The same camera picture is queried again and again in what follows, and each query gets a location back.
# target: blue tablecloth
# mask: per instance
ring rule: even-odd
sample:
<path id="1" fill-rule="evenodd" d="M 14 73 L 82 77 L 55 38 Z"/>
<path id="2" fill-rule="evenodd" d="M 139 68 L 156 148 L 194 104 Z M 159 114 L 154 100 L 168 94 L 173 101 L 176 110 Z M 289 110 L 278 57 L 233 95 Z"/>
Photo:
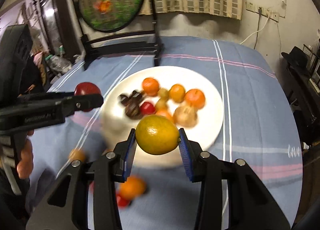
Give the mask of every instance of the blue tablecloth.
<path id="1" fill-rule="evenodd" d="M 161 65 L 181 66 L 208 78 L 219 90 L 225 107 L 221 132 L 209 151 L 219 159 L 245 159 L 267 186 L 292 225 L 300 201 L 302 158 L 295 121 L 283 90 L 264 58 L 255 50 L 232 42 L 194 37 L 163 37 Z M 84 71 L 78 63 L 51 91 L 73 91 L 80 82 L 95 83 L 106 96 L 127 76 L 153 66 L 150 55 L 103 57 Z M 38 129 L 31 138 L 35 168 L 27 208 L 38 204 L 54 176 L 78 146 L 93 161 L 105 149 L 98 112 L 76 113 L 61 125 Z M 193 229 L 199 184 L 184 169 L 133 168 L 148 183 L 148 194 L 120 210 L 123 229 Z M 226 184 L 223 204 L 228 206 Z M 89 227 L 92 211 L 89 209 Z M 223 228 L 228 226 L 228 209 Z"/>

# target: white cable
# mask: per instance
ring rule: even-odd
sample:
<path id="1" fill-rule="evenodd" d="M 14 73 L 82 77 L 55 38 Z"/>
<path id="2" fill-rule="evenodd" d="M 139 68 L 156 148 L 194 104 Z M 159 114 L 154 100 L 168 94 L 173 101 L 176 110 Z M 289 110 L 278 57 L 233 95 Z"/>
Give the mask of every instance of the white cable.
<path id="1" fill-rule="evenodd" d="M 259 33 L 260 31 L 262 31 L 262 30 L 265 28 L 266 24 L 268 23 L 269 19 L 270 19 L 270 17 L 267 18 L 267 21 L 266 21 L 266 23 L 264 24 L 264 26 L 263 26 L 262 29 L 260 29 L 260 30 L 258 30 L 258 31 L 256 31 L 256 32 L 253 32 L 253 33 L 252 33 L 250 36 L 248 36 L 244 41 L 242 41 L 242 42 L 240 43 L 240 45 L 242 45 L 244 42 L 246 42 L 246 41 L 247 41 L 251 36 L 253 36 L 254 34 Z"/>

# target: cherry tomato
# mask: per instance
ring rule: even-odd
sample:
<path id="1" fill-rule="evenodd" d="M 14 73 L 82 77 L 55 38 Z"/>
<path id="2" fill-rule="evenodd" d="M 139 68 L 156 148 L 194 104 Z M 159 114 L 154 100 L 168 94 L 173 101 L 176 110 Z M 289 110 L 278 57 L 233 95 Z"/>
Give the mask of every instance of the cherry tomato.
<path id="1" fill-rule="evenodd" d="M 140 112 L 143 115 L 150 115 L 150 114 L 155 114 L 156 113 L 156 109 L 153 106 L 152 103 L 150 102 L 144 102 L 141 106 L 140 106 Z"/>
<path id="2" fill-rule="evenodd" d="M 90 82 L 80 83 L 76 86 L 75 95 L 87 95 L 87 94 L 101 94 L 101 90 Z M 92 108 L 83 110 L 84 112 L 90 112 Z"/>
<path id="3" fill-rule="evenodd" d="M 130 201 L 122 198 L 119 193 L 116 193 L 117 205 L 120 208 L 127 207 L 130 204 Z"/>

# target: yellow citrus fruit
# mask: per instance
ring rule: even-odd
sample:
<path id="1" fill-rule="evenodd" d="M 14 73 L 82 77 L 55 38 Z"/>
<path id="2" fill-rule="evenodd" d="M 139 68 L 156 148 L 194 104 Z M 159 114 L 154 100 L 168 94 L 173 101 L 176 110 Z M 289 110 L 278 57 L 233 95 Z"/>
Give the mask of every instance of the yellow citrus fruit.
<path id="1" fill-rule="evenodd" d="M 178 128 L 166 117 L 149 115 L 143 117 L 136 128 L 136 140 L 146 153 L 162 155 L 178 146 Z"/>
<path id="2" fill-rule="evenodd" d="M 119 194 L 126 200 L 133 200 L 141 196 L 147 189 L 147 184 L 139 177 L 130 176 L 127 181 L 120 184 Z"/>

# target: black hat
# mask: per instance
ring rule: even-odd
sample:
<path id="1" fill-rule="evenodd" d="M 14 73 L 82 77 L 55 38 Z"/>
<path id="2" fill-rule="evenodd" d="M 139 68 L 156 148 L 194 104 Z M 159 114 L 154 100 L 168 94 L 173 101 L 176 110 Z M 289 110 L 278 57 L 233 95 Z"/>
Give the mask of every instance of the black hat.
<path id="1" fill-rule="evenodd" d="M 290 54 L 282 52 L 281 55 L 298 72 L 310 76 L 307 70 L 308 57 L 300 48 L 294 47 Z"/>

